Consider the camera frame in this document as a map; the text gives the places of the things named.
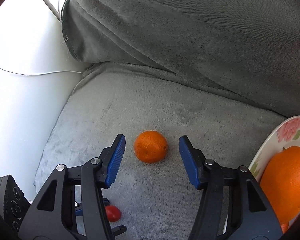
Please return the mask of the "smaller red cherry tomato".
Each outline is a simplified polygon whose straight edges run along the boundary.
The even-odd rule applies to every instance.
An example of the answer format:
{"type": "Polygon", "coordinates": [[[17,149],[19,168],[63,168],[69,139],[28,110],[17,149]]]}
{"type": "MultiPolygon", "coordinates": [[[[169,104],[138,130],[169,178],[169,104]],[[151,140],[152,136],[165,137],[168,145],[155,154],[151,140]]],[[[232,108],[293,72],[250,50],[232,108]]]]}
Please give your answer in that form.
{"type": "Polygon", "coordinates": [[[117,222],[121,219],[121,211],[114,205],[107,205],[105,207],[107,219],[110,222],[117,222]]]}

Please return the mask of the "large orange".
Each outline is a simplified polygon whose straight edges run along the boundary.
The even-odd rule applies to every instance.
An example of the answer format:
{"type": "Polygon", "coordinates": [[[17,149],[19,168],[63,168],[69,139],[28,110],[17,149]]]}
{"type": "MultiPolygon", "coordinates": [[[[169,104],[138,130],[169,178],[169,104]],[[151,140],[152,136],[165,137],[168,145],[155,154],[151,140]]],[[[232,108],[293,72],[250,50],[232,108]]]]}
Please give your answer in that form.
{"type": "Polygon", "coordinates": [[[300,212],[300,147],[291,146],[274,155],[262,174],[260,187],[280,224],[300,212]]]}

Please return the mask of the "mandarin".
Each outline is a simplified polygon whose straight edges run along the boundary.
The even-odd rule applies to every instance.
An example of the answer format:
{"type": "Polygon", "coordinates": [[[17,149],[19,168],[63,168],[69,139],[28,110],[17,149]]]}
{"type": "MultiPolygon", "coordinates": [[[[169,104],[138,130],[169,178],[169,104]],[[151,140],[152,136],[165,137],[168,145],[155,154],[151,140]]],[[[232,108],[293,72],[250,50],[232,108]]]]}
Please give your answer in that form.
{"type": "Polygon", "coordinates": [[[283,223],[280,226],[281,226],[282,233],[285,234],[287,232],[287,230],[289,229],[289,222],[283,223]]]}
{"type": "Polygon", "coordinates": [[[145,131],[134,141],[134,153],[144,163],[154,164],[165,159],[168,143],[157,131],[145,131]]]}

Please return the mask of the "light grey seat cover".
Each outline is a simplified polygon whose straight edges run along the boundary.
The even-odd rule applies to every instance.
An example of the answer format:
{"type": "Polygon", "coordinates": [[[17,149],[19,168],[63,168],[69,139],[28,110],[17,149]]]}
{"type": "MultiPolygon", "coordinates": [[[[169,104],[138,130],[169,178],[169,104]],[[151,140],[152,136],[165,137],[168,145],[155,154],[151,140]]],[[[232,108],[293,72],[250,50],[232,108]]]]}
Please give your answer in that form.
{"type": "Polygon", "coordinates": [[[248,165],[283,117],[170,72],[101,63],[83,73],[43,150],[40,189],[58,164],[86,163],[126,138],[115,183],[104,191],[127,227],[121,239],[187,239],[201,192],[178,149],[182,135],[220,165],[248,165]]]}

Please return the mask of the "floral white plate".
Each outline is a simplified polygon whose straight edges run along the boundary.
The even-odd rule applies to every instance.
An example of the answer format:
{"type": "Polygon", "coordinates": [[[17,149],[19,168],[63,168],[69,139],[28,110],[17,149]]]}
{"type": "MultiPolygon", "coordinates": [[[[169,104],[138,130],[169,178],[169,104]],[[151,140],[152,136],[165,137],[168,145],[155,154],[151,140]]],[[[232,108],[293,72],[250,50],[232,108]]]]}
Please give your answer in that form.
{"type": "MultiPolygon", "coordinates": [[[[300,116],[294,116],[280,124],[258,150],[249,166],[249,170],[259,184],[271,158],[291,146],[300,147],[300,116]]],[[[298,215],[289,221],[289,226],[292,225],[293,220],[298,215]]]]}

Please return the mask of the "grey blanket on backrest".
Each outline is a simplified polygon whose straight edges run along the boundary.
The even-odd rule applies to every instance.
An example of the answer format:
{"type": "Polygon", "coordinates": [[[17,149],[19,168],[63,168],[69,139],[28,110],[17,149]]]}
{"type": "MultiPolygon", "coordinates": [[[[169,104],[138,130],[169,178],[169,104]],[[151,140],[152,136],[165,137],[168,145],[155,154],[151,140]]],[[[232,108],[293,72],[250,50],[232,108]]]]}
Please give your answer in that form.
{"type": "Polygon", "coordinates": [[[300,0],[65,0],[61,24],[77,61],[162,69],[300,115],[300,0]]]}

